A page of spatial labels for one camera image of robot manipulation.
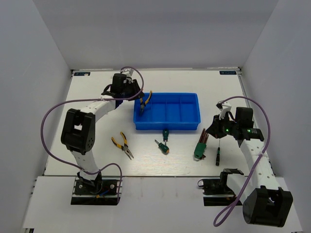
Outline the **yellow black combination pliers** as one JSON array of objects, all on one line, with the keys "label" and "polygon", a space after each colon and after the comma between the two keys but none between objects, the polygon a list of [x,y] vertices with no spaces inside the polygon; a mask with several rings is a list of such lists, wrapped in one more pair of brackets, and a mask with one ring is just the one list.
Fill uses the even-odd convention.
[{"label": "yellow black combination pliers", "polygon": [[146,105],[149,103],[151,97],[152,97],[152,90],[149,92],[149,96],[146,100],[143,100],[143,98],[140,98],[140,111],[139,111],[139,115],[143,115],[144,109],[146,107]]}]

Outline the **green hex key set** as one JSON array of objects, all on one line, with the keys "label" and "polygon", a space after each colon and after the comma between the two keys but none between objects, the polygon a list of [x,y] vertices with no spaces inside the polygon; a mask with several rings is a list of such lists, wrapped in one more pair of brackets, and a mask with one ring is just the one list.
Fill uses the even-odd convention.
[{"label": "green hex key set", "polygon": [[194,158],[196,160],[202,160],[206,157],[204,153],[207,147],[207,140],[208,140],[208,133],[206,132],[206,129],[203,128],[199,141],[194,150]]}]

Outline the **yellow black needle-nose pliers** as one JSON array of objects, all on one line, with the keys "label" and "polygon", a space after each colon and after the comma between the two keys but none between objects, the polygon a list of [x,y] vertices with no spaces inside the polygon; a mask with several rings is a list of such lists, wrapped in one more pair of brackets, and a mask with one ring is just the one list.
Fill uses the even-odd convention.
[{"label": "yellow black needle-nose pliers", "polygon": [[133,154],[131,153],[130,149],[128,148],[128,145],[127,145],[127,138],[125,136],[125,134],[123,132],[120,132],[120,135],[122,136],[123,138],[123,144],[119,144],[114,137],[111,137],[111,141],[113,142],[113,144],[121,149],[122,151],[124,151],[124,153],[128,156],[128,158],[130,160],[134,159],[134,156]]}]

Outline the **green stubby phillips screwdriver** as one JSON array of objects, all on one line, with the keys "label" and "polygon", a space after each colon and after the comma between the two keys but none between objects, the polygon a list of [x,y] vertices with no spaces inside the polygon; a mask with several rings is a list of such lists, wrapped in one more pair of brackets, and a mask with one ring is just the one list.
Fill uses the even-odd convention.
[{"label": "green stubby phillips screwdriver", "polygon": [[163,142],[159,142],[155,139],[155,142],[157,143],[158,145],[158,148],[161,150],[161,152],[163,154],[168,154],[170,152],[170,149],[169,147],[167,146],[167,141],[164,140]]}]

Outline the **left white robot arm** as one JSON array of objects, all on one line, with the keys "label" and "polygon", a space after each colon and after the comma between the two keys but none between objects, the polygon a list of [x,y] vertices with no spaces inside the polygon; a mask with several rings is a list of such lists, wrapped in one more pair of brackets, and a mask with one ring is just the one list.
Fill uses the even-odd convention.
[{"label": "left white robot arm", "polygon": [[69,109],[61,134],[61,143],[74,156],[79,179],[93,194],[102,190],[103,182],[100,169],[95,163],[92,147],[95,143],[96,122],[110,111],[118,108],[123,99],[128,101],[144,97],[136,79],[129,74],[115,73],[112,84],[107,86],[100,98],[82,109]]}]

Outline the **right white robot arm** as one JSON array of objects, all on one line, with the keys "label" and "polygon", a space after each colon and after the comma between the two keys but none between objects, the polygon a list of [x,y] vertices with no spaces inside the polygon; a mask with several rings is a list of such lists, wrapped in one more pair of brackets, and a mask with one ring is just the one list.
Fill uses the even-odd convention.
[{"label": "right white robot arm", "polygon": [[242,151],[249,175],[245,177],[238,169],[224,170],[225,178],[219,181],[224,193],[236,195],[242,204],[242,214],[247,224],[283,227],[293,203],[291,192],[282,189],[277,182],[268,155],[263,152],[265,140],[260,129],[254,128],[253,110],[238,107],[233,120],[231,106],[218,104],[220,113],[213,117],[206,132],[221,139],[234,137]]}]

